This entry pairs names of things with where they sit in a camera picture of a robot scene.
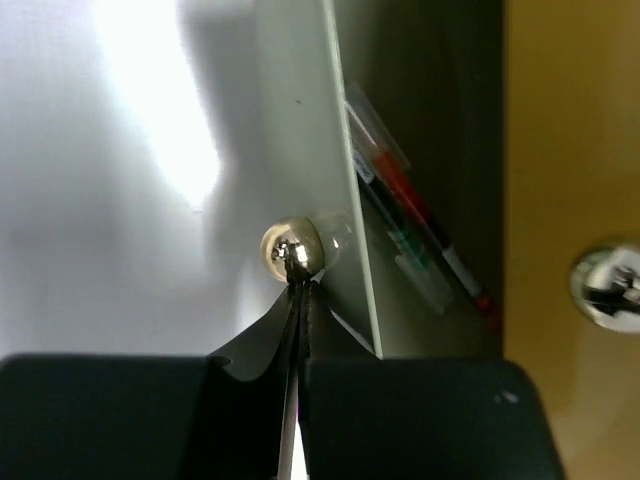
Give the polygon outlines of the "green gel pen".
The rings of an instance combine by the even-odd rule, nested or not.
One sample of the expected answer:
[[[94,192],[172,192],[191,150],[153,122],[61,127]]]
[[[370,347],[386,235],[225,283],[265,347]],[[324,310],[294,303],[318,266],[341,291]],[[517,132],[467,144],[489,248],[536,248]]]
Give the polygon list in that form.
[[[443,315],[453,300],[449,283],[424,242],[413,232],[392,194],[355,144],[352,145],[352,159],[362,197],[373,208],[398,250],[395,263],[430,307]]]

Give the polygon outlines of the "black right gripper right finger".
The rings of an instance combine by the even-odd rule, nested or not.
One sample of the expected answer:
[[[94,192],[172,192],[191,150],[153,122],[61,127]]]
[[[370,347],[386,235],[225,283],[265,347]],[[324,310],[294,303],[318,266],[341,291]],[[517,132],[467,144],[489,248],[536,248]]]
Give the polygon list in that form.
[[[537,388],[504,359],[380,359],[318,283],[300,300],[299,420],[313,479],[562,479]]]

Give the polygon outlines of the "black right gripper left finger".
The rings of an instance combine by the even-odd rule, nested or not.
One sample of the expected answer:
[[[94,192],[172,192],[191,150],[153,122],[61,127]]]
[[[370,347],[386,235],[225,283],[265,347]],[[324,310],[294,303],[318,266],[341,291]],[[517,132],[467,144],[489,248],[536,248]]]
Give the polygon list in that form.
[[[301,285],[204,356],[1,362],[5,479],[287,479]]]

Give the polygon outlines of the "round cream drawer organizer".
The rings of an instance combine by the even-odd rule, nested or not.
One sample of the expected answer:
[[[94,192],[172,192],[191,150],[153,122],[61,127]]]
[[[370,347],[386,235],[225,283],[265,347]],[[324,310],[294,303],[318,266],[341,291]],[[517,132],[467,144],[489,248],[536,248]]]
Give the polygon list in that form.
[[[568,291],[593,247],[639,240],[635,1],[260,1],[269,159],[288,214],[353,229],[326,288],[384,358],[502,354],[528,370],[634,368],[639,337]],[[506,309],[428,311],[357,197],[338,99],[362,85],[409,176]]]

